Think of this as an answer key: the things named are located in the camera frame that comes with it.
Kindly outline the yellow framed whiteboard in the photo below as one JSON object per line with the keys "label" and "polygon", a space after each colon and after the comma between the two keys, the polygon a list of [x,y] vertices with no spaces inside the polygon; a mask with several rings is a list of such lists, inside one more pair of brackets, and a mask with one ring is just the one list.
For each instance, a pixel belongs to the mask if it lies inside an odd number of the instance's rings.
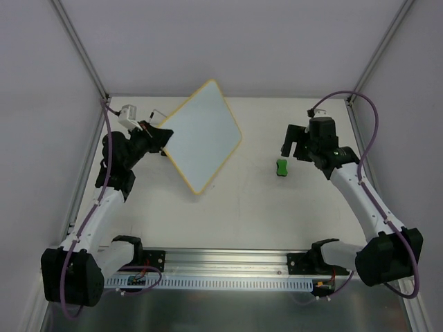
{"label": "yellow framed whiteboard", "polygon": [[216,80],[198,88],[159,129],[173,134],[163,149],[186,185],[200,195],[242,141],[242,132]]}

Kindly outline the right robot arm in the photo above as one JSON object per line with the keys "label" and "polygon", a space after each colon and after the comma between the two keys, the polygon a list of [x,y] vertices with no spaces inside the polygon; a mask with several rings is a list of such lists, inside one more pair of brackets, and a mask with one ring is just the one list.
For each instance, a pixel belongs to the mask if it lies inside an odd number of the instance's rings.
{"label": "right robot arm", "polygon": [[299,260],[302,267],[325,274],[333,266],[355,271],[367,286],[418,277],[423,236],[408,229],[381,201],[366,180],[360,160],[350,147],[339,147],[335,122],[313,119],[308,127],[289,125],[281,154],[313,163],[343,195],[364,233],[366,244],[338,239],[312,243]]}

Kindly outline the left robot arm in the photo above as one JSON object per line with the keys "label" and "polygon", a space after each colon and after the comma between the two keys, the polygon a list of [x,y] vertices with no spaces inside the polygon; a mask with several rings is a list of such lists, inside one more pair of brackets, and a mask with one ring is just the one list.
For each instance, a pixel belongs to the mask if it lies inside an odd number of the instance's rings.
{"label": "left robot arm", "polygon": [[95,191],[83,221],[57,248],[41,257],[44,295],[49,302],[95,306],[105,281],[121,268],[137,270],[146,262],[138,237],[118,235],[108,249],[100,243],[117,210],[127,201],[136,177],[133,168],[145,154],[159,153],[173,136],[146,121],[129,131],[111,131],[102,139]]}

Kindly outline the green whiteboard eraser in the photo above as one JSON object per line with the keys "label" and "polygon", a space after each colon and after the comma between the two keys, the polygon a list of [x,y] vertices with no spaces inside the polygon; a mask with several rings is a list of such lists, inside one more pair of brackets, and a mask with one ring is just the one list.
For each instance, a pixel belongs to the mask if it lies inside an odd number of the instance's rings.
{"label": "green whiteboard eraser", "polygon": [[288,175],[288,161],[286,159],[278,159],[276,161],[276,175],[279,177],[286,177]]}

